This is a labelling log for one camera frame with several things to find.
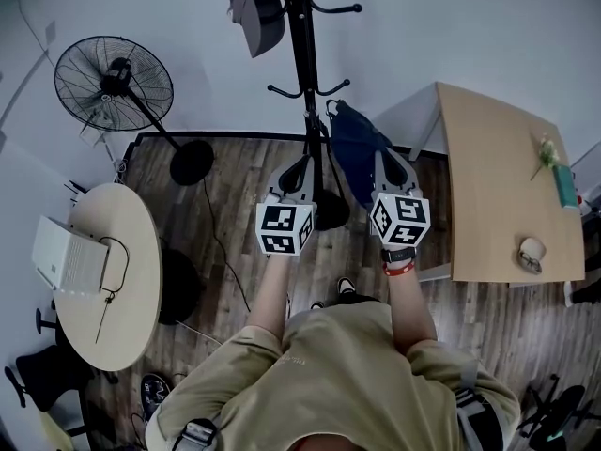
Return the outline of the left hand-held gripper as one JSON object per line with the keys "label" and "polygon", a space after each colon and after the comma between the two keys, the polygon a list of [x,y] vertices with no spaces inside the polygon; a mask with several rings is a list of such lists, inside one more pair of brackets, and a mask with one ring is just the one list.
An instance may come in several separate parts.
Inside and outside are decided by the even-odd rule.
{"label": "left hand-held gripper", "polygon": [[299,256],[316,229],[315,160],[303,155],[282,164],[256,204],[255,234],[266,255]]}

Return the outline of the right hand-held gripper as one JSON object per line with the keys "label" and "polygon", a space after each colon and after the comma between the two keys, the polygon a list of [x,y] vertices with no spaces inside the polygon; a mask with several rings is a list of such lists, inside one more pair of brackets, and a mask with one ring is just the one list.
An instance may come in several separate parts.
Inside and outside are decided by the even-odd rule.
{"label": "right hand-held gripper", "polygon": [[376,151],[374,179],[371,235],[385,245],[418,246],[431,226],[431,216],[413,167],[394,151]]}

